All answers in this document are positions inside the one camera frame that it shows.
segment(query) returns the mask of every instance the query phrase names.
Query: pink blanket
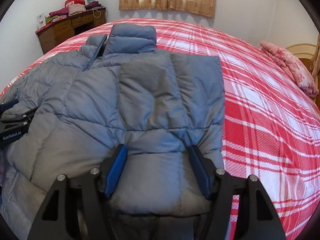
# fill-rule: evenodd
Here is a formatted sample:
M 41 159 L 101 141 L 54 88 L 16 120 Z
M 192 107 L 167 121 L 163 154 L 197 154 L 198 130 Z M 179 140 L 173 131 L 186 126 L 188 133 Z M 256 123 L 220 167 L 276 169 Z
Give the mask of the pink blanket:
M 305 65 L 291 52 L 270 42 L 260 42 L 262 51 L 283 69 L 293 82 L 309 97 L 315 98 L 319 90 Z

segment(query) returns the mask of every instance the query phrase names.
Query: blue gripper pad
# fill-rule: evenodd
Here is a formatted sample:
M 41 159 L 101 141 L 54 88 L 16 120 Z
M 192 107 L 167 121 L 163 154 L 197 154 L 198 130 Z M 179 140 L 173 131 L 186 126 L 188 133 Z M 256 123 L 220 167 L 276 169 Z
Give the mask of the blue gripper pad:
M 196 176 L 200 191 L 206 199 L 210 199 L 212 196 L 210 186 L 214 184 L 214 171 L 216 168 L 210 159 L 203 157 L 197 146 L 193 145 L 188 147 L 188 153 L 189 161 Z
M 12 108 L 14 105 L 16 105 L 17 103 L 19 103 L 19 101 L 17 99 L 13 100 L 13 101 L 10 101 L 8 103 L 5 103 L 5 104 L 1 104 L 0 105 L 0 117 L 1 115 L 7 111 L 8 109 Z
M 123 144 L 120 144 L 110 158 L 110 161 L 113 161 L 113 164 L 106 176 L 106 187 L 104 190 L 104 194 L 107 197 L 110 197 L 116 190 L 125 161 L 127 160 L 127 154 L 127 147 Z

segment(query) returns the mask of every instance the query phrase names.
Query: red and white plaid fabric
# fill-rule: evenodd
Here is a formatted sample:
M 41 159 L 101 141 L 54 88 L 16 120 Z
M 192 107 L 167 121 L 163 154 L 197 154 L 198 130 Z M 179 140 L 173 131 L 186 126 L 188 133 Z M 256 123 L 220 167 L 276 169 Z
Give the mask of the red and white plaid fabric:
M 226 33 L 161 19 L 124 19 L 73 37 L 33 63 L 79 49 L 89 35 L 109 34 L 115 23 L 152 25 L 157 46 L 173 52 L 219 56 L 226 97 L 223 157 L 234 176 L 256 174 L 294 240 L 320 198 L 320 114 L 316 105 L 260 49 Z M 235 230 L 239 200 L 231 213 Z

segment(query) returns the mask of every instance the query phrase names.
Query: silver bolt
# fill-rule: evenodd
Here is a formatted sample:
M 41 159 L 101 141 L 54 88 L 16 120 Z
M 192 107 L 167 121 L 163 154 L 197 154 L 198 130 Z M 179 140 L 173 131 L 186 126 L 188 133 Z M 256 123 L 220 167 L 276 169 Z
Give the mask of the silver bolt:
M 93 174 L 93 175 L 96 175 L 96 174 L 98 174 L 99 172 L 100 172 L 99 168 L 92 168 L 92 169 L 90 170 L 90 173 Z
M 223 174 L 226 173 L 226 171 L 225 171 L 224 169 L 222 169 L 222 168 L 218 168 L 218 169 L 216 169 L 216 173 L 217 173 L 218 175 L 223 175 Z
M 254 175 L 254 174 L 250 175 L 250 176 L 249 176 L 249 179 L 250 179 L 251 181 L 253 181 L 253 182 L 258 181 L 258 177 L 257 177 L 256 175 Z
M 63 181 L 65 180 L 66 176 L 64 174 L 60 174 L 58 177 L 57 177 L 57 180 L 58 181 Z

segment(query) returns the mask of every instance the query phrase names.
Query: plaid bedsheet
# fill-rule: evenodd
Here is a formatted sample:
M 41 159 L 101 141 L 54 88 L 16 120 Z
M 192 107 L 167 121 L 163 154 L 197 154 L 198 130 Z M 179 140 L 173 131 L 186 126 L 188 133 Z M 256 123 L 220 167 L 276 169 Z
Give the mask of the plaid bedsheet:
M 222 151 L 226 170 L 234 176 L 254 173 L 260 178 L 287 239 L 294 240 L 320 198 L 320 157 L 316 154 L 320 153 L 319 110 L 275 63 L 247 42 L 184 22 L 119 20 L 60 44 L 17 76 L 4 91 L 36 64 L 58 52 L 79 49 L 91 34 L 109 34 L 115 23 L 153 25 L 159 49 L 220 57 L 226 97 Z M 238 203 L 235 197 L 231 235 Z

